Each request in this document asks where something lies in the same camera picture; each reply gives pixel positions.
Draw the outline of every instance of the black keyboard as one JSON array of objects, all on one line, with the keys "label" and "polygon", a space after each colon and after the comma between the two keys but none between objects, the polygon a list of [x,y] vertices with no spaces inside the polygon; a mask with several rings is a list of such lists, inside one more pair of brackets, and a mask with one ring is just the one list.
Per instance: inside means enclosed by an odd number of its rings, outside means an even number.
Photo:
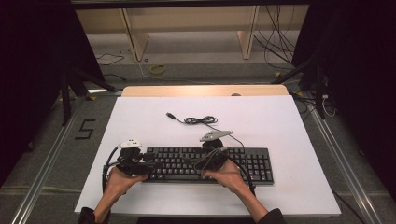
[{"label": "black keyboard", "polygon": [[[254,185],[272,185],[274,176],[266,147],[228,147],[228,154],[245,167]],[[183,163],[183,158],[202,158],[192,147],[148,147],[155,161],[163,161],[163,167],[154,170],[144,182],[152,183],[217,183],[212,177],[202,176],[200,170]]]}]

